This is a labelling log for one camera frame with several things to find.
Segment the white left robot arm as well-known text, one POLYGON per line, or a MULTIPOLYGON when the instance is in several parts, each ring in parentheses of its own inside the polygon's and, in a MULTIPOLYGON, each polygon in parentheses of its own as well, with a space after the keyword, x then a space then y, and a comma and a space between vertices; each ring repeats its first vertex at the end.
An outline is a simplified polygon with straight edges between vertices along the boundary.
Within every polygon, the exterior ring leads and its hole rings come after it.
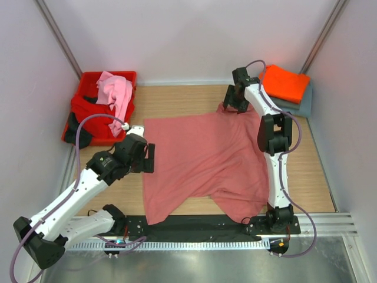
POLYGON ((154 171, 154 144, 147 143, 142 126, 132 127, 114 151, 93 155, 76 181, 50 205, 31 218, 13 224, 22 247, 41 270, 50 268, 71 246, 92 236, 124 232, 126 216, 114 205, 105 205, 91 216, 71 222, 93 197, 129 173, 154 171))

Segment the dusty rose t-shirt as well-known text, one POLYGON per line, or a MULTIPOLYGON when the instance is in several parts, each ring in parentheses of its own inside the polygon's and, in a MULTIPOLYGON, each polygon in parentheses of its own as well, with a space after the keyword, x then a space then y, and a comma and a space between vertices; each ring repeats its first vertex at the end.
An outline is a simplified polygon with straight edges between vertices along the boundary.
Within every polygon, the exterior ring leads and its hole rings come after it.
POLYGON ((205 196, 235 222, 257 215, 269 197, 259 124, 252 107, 146 119, 145 138, 156 146, 154 172, 143 176, 147 222, 160 223, 186 199, 205 196))

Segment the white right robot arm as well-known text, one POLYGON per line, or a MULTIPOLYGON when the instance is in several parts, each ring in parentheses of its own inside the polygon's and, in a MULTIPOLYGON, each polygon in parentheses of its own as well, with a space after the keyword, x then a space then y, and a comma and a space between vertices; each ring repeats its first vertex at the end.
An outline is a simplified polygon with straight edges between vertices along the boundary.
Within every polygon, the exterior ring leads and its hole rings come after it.
POLYGON ((292 145, 292 118, 269 98, 260 79, 250 77, 245 67, 232 71, 223 107, 245 113, 252 106, 260 117, 257 145, 264 154, 269 178, 269 198, 264 224, 271 233, 285 233, 293 223, 293 206, 287 194, 287 154, 292 145))

